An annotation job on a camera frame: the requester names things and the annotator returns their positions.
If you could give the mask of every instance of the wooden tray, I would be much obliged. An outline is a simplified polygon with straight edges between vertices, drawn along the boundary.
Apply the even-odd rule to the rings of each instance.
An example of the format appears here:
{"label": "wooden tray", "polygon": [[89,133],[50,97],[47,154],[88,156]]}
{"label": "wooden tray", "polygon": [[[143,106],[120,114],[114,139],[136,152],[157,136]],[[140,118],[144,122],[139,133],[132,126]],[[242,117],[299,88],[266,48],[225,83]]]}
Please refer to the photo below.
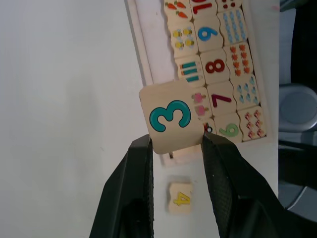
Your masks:
{"label": "wooden tray", "polygon": [[[177,79],[173,49],[170,46],[168,36],[167,19],[163,11],[163,1],[126,0],[126,3],[144,86]],[[244,0],[241,8],[249,34],[248,42],[266,123],[266,136],[252,141],[236,143],[239,149],[272,141],[270,115],[254,36],[250,0]],[[202,152],[200,146],[195,146],[175,152],[173,159],[170,158],[169,154],[161,155],[161,158],[166,166],[172,166],[202,158]]]}

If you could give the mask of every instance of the gray chair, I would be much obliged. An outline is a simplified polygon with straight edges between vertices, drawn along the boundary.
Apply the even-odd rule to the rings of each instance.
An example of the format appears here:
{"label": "gray chair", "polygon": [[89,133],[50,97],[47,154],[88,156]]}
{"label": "gray chair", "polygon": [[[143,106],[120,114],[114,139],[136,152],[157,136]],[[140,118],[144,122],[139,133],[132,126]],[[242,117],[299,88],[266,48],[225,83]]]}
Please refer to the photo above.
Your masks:
{"label": "gray chair", "polygon": [[301,84],[279,86],[279,125],[281,132],[317,130],[317,94]]}

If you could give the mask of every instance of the white table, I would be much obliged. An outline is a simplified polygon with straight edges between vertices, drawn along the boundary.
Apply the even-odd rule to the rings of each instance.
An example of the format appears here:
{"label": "white table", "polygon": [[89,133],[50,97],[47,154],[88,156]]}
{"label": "white table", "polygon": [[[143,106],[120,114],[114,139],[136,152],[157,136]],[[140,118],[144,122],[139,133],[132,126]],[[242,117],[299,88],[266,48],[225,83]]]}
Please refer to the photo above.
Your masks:
{"label": "white table", "polygon": [[[275,143],[241,153],[277,192],[274,4],[253,3]],[[2,1],[0,29],[0,236],[88,237],[105,181],[147,133],[125,3]],[[154,159],[156,237],[217,237],[202,161],[166,169]],[[194,183],[191,216],[164,210],[173,176]]]}

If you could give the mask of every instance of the bee picture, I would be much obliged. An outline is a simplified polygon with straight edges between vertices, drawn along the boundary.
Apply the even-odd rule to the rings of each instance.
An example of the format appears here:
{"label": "bee picture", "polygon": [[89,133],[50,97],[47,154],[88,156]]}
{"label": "bee picture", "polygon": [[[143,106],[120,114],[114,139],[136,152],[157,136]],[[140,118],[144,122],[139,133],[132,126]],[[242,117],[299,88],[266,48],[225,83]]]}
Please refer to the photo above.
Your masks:
{"label": "bee picture", "polygon": [[184,48],[184,43],[183,41],[178,41],[175,43],[175,47],[182,50]]}
{"label": "bee picture", "polygon": [[180,29],[177,29],[173,32],[173,37],[180,39],[180,37],[182,37],[182,31]]}
{"label": "bee picture", "polygon": [[193,30],[191,27],[187,27],[183,30],[184,35],[190,36],[193,34]]}
{"label": "bee picture", "polygon": [[195,45],[195,41],[193,40],[193,38],[188,38],[186,41],[185,41],[185,44],[190,47],[190,48],[193,48],[194,45]]}

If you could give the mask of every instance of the number 6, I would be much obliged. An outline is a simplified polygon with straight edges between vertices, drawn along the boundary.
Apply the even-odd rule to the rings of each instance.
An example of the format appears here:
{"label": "number 6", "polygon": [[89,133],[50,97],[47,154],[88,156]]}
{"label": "number 6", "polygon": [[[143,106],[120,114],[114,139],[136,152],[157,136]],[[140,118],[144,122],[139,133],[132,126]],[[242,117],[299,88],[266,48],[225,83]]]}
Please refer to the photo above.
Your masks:
{"label": "number 6", "polygon": [[226,135],[229,137],[234,137],[237,134],[239,134],[239,128],[237,127],[236,124],[231,123],[231,124],[227,125],[226,130],[220,128],[219,132],[223,135]]}

